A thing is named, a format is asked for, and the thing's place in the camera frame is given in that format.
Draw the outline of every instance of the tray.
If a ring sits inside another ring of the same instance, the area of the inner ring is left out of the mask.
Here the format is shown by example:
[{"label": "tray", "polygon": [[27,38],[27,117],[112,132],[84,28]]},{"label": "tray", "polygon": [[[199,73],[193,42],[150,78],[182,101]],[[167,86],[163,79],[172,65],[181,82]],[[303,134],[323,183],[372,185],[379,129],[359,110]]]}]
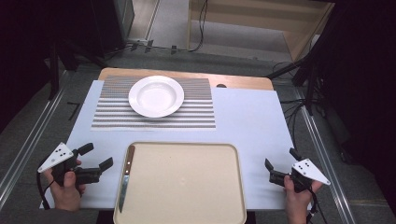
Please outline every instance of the tray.
[{"label": "tray", "polygon": [[148,142],[132,146],[125,201],[120,212],[120,187],[114,223],[245,223],[235,147]]}]

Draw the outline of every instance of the plate rim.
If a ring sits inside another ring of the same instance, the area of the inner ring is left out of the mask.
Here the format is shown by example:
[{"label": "plate rim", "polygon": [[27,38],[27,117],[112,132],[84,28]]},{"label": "plate rim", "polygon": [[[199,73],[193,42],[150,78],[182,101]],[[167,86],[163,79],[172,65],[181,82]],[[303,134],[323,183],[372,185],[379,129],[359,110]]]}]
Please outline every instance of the plate rim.
[{"label": "plate rim", "polygon": [[[170,106],[168,109],[161,111],[161,112],[147,110],[146,108],[144,108],[143,106],[141,106],[137,103],[137,94],[135,94],[135,93],[138,93],[138,90],[141,90],[147,84],[152,83],[154,81],[168,84],[176,93],[176,100],[175,100],[174,104],[172,106]],[[175,111],[177,111],[181,107],[181,105],[184,102],[184,90],[183,90],[183,87],[180,85],[180,83],[178,83],[176,80],[174,80],[171,77],[166,77],[166,76],[143,77],[143,78],[139,79],[132,86],[132,88],[129,90],[128,102],[129,102],[129,105],[134,110],[134,112],[136,112],[137,114],[139,114],[143,117],[153,118],[153,119],[163,118],[163,117],[173,114]]]}]

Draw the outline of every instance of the plate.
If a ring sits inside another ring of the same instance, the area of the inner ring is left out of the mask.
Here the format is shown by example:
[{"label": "plate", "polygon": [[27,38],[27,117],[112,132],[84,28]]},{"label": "plate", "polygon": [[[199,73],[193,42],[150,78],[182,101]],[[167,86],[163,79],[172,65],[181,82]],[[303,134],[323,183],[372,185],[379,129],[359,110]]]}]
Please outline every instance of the plate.
[{"label": "plate", "polygon": [[137,81],[129,91],[128,98],[136,113],[148,118],[162,118],[180,108],[184,91],[170,77],[152,76]]}]

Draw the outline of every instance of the striped placemat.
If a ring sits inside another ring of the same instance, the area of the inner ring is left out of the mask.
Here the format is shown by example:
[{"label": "striped placemat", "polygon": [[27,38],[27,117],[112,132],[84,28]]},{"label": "striped placemat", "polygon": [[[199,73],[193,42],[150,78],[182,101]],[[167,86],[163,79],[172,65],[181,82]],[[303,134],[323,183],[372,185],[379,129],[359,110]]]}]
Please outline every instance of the striped placemat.
[{"label": "striped placemat", "polygon": [[215,131],[212,93],[207,78],[174,78],[184,101],[173,114],[157,119],[143,117],[131,108],[128,95],[142,77],[108,76],[92,122],[92,131]]}]

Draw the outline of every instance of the person's left hand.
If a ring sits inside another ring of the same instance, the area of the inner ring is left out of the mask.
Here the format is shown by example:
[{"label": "person's left hand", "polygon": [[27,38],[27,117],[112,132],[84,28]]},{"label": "person's left hand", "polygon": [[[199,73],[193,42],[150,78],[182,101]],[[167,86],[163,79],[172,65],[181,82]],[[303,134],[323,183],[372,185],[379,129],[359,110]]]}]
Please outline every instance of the person's left hand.
[{"label": "person's left hand", "polygon": [[[44,172],[44,176],[49,183],[52,183],[52,169]],[[80,207],[81,194],[85,191],[85,185],[79,186],[79,192],[76,189],[76,174],[74,172],[67,172],[64,174],[64,186],[61,187],[55,181],[50,185],[50,192],[55,201],[55,208],[63,209],[71,212],[76,212]]]}]

